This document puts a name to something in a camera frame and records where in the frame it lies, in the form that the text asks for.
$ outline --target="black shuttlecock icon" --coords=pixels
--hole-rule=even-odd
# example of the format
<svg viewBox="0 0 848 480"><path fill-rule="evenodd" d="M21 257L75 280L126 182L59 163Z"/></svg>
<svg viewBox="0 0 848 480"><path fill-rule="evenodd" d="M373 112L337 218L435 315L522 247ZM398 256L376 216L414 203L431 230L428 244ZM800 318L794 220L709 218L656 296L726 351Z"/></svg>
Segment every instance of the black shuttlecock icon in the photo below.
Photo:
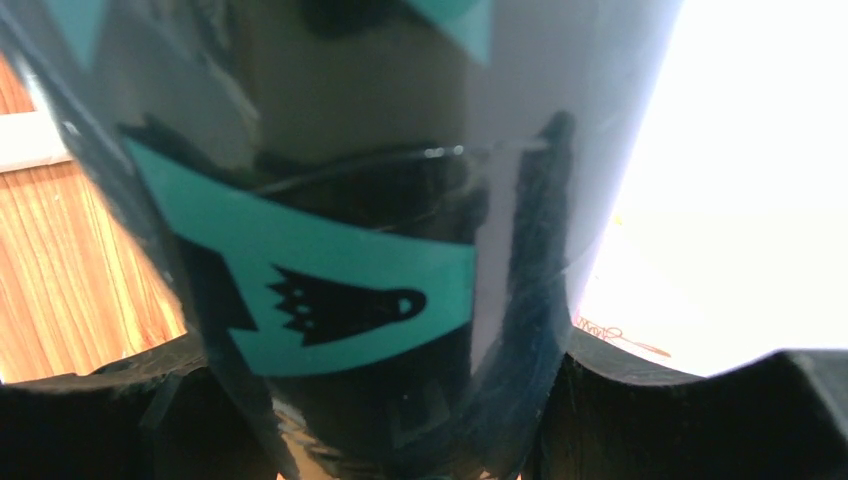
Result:
<svg viewBox="0 0 848 480"><path fill-rule="evenodd" d="M274 266L282 276L269 287L280 294L277 310L293 318L284 327L303 333L301 345L319 345L409 320L424 310L417 290L372 290Z"/></svg>

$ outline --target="teal label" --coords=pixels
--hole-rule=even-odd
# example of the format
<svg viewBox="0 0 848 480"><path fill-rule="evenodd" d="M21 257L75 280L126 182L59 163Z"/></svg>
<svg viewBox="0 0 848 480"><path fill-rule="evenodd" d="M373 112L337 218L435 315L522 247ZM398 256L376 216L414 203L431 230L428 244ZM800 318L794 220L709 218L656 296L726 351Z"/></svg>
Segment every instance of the teal label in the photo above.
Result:
<svg viewBox="0 0 848 480"><path fill-rule="evenodd" d="M473 247L305 214L127 147L174 233L224 258L258 327L230 329L255 374L368 365L471 319Z"/></svg>
<svg viewBox="0 0 848 480"><path fill-rule="evenodd" d="M90 68L100 41L107 0L45 0L44 5L77 63Z"/></svg>
<svg viewBox="0 0 848 480"><path fill-rule="evenodd" d="M405 0L477 62L488 65L494 0Z"/></svg>

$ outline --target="wooden surface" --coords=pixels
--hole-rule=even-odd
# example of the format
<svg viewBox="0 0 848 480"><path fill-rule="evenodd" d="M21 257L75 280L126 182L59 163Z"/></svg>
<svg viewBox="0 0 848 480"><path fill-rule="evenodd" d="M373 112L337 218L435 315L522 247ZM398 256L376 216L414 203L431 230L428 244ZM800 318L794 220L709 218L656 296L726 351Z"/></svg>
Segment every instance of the wooden surface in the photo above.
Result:
<svg viewBox="0 0 848 480"><path fill-rule="evenodd" d="M32 100L0 55L0 115L31 111Z"/></svg>
<svg viewBox="0 0 848 480"><path fill-rule="evenodd" d="M0 62L0 114L30 110ZM0 175L6 382L88 373L182 332L178 303L76 163Z"/></svg>

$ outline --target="white background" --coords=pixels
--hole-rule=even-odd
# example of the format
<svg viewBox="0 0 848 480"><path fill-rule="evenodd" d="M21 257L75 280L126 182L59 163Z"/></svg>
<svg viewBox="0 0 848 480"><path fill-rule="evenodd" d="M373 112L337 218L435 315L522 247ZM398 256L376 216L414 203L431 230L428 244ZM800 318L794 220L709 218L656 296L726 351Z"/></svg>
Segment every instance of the white background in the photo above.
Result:
<svg viewBox="0 0 848 480"><path fill-rule="evenodd" d="M581 313L700 375L848 348L846 92L848 3L687 1Z"/></svg>

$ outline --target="wooden floor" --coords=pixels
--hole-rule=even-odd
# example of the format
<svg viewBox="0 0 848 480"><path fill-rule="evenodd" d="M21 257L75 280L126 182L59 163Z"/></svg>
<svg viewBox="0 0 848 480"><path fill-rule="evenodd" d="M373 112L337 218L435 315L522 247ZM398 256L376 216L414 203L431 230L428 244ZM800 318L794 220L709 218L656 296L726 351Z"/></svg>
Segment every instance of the wooden floor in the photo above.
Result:
<svg viewBox="0 0 848 480"><path fill-rule="evenodd" d="M32 109L0 58L0 114ZM182 332L179 304L76 163L0 174L5 382L88 373Z"/></svg>

